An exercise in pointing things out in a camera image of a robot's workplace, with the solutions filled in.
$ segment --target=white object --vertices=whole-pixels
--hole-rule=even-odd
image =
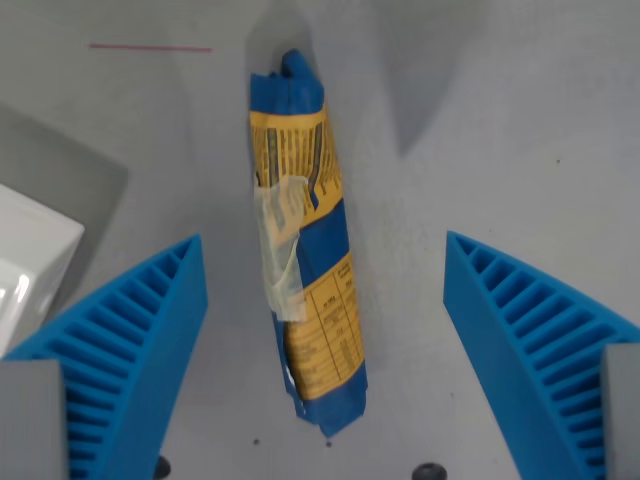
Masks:
[[[0,356],[44,320],[84,227],[0,184]]]

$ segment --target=blue 3d-printed part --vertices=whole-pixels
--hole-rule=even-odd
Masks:
[[[523,480],[604,480],[600,359],[640,341],[611,310],[515,258],[447,236],[444,303]]]
[[[60,362],[72,480],[151,479],[206,310],[195,236],[111,281],[7,355]]]

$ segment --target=plastic wrapper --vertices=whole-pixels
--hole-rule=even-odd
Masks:
[[[298,51],[251,77],[265,291],[296,413],[330,437],[364,413],[367,374],[342,175],[322,84]]]

